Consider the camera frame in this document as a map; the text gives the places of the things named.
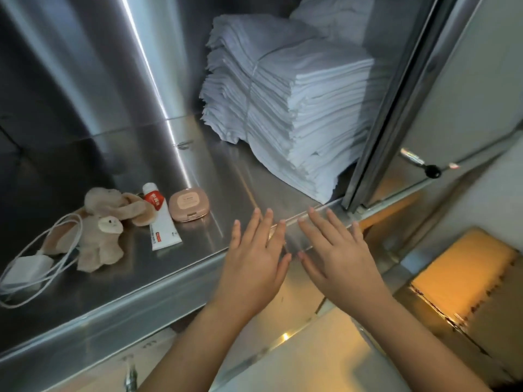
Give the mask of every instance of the metal door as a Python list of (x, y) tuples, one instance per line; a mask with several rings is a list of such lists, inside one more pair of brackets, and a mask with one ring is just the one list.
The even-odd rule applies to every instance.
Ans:
[(345, 208), (382, 209), (515, 141), (523, 117), (522, 11), (523, 0), (435, 2), (383, 101)]

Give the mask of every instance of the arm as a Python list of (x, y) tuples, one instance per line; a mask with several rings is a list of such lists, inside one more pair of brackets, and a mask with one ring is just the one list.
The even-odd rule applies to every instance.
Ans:
[(291, 255), (278, 262), (284, 245), (285, 221), (269, 242), (272, 211), (260, 223), (255, 209), (242, 237), (239, 221), (212, 300), (140, 386), (140, 392), (208, 391), (229, 348), (243, 327), (276, 296)]
[(357, 223), (352, 234), (327, 211), (312, 208), (300, 228), (324, 262), (321, 271), (298, 253), (312, 281), (338, 308), (360, 322), (414, 391), (489, 391), (445, 345), (399, 304), (383, 283)]

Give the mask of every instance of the red label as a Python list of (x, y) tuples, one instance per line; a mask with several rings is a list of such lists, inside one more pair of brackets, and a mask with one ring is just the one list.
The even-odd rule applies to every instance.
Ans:
[(143, 197), (148, 203), (154, 206), (154, 209), (160, 210), (163, 205), (165, 198), (160, 194), (159, 191), (151, 191)]

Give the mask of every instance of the stuffed toy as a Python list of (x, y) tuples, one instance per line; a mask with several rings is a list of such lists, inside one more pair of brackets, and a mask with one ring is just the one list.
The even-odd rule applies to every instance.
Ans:
[[(83, 219), (78, 244), (77, 270), (92, 272), (104, 264), (114, 264), (123, 257), (118, 238), (123, 231), (121, 220), (131, 219), (134, 225), (149, 225), (156, 218), (154, 206), (139, 196), (95, 187), (85, 194), (84, 207), (75, 213)], [(77, 234), (78, 224), (49, 235), (44, 242), (46, 255), (67, 253)]]

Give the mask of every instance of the compact powder case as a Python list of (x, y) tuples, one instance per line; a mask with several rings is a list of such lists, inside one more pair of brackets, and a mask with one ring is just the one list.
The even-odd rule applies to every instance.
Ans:
[(178, 191), (169, 199), (169, 213), (175, 222), (190, 222), (209, 212), (209, 198), (200, 187)]

